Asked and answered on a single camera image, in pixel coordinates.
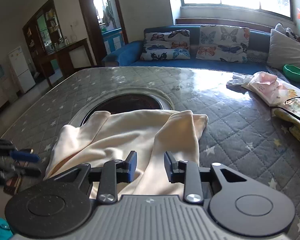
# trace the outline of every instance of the brown door frame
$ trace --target brown door frame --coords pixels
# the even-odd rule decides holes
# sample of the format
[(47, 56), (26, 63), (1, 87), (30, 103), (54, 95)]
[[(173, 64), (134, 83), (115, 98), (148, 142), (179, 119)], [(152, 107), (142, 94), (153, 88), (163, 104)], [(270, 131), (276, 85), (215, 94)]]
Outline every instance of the brown door frame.
[[(120, 25), (122, 29), (122, 36), (125, 44), (128, 43), (126, 30), (122, 19), (122, 13), (119, 5), (119, 0), (114, 0), (117, 7)], [(93, 0), (79, 0), (84, 24), (87, 29), (88, 37), (90, 40), (92, 52), (96, 59), (97, 65), (101, 66), (102, 59), (107, 55), (106, 47), (103, 41), (102, 33), (99, 27), (96, 9)]]

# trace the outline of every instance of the white refrigerator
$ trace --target white refrigerator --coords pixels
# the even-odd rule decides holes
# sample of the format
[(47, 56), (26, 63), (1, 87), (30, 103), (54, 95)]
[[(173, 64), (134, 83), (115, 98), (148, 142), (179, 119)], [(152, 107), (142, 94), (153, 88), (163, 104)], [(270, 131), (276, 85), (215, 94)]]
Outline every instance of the white refrigerator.
[(28, 68), (25, 56), (23, 55), (21, 47), (17, 47), (8, 54), (12, 69), (17, 76), (20, 90), (26, 93), (35, 85), (34, 79)]

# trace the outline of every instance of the blue sofa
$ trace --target blue sofa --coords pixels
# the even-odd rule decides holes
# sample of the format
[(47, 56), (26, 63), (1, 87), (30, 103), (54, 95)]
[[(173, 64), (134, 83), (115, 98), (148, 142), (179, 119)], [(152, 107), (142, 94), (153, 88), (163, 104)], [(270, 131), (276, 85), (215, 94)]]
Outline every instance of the blue sofa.
[[(171, 32), (175, 30), (189, 30), (190, 31), (190, 45), (193, 47), (199, 45), (200, 25), (174, 25), (166, 27), (148, 28), (144, 33), (153, 32)], [(260, 31), (250, 31), (250, 40), (248, 51), (258, 51), (261, 53), (269, 53), (270, 34)], [(190, 60), (153, 60), (142, 61), (140, 55), (143, 49), (143, 41), (133, 41), (122, 48), (110, 53), (103, 60), (102, 64), (106, 67), (113, 66), (166, 66), (166, 67), (186, 67), (186, 68), (201, 68), (222, 70), (228, 72), (237, 72), (243, 74), (254, 74), (258, 71), (269, 71), (265, 61), (249, 60), (247, 63), (228, 63), (222, 61), (211, 61), (196, 59), (197, 49), (190, 51)], [(291, 84), (300, 88), (300, 82), (296, 83), (290, 81)]]

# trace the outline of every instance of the window frame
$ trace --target window frame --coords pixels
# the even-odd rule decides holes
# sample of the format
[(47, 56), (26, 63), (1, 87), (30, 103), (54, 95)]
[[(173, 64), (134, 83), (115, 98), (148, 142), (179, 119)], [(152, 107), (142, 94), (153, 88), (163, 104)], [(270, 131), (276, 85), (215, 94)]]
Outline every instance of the window frame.
[(185, 3), (184, 0), (181, 0), (181, 6), (182, 7), (191, 7), (191, 6), (216, 6), (216, 7), (228, 7), (228, 8), (236, 8), (236, 9), (245, 9), (245, 10), (250, 10), (250, 11), (256, 11), (256, 12), (262, 12), (262, 13), (266, 13), (266, 14), (270, 14), (273, 16), (277, 16), (279, 18), (283, 18), (285, 20), (289, 20), (291, 22), (293, 22), (293, 4), (292, 4), (292, 0), (289, 0), (290, 2), (290, 17), (285, 16), (283, 14), (280, 13), (275, 13), (275, 12), (271, 12), (271, 11), (267, 11), (267, 10), (263, 10), (261, 9), (261, 4), (259, 3), (259, 9), (251, 9), (248, 7), (241, 7), (241, 6), (234, 6), (234, 5), (226, 5), (226, 4), (216, 4), (216, 3)]

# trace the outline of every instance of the green bowl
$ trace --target green bowl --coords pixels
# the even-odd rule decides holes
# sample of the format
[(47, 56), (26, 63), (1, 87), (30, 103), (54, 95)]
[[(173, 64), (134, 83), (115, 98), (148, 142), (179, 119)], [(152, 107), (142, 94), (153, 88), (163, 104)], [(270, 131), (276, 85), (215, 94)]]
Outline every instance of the green bowl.
[(284, 65), (283, 67), (284, 75), (295, 82), (300, 82), (300, 68), (294, 65)]

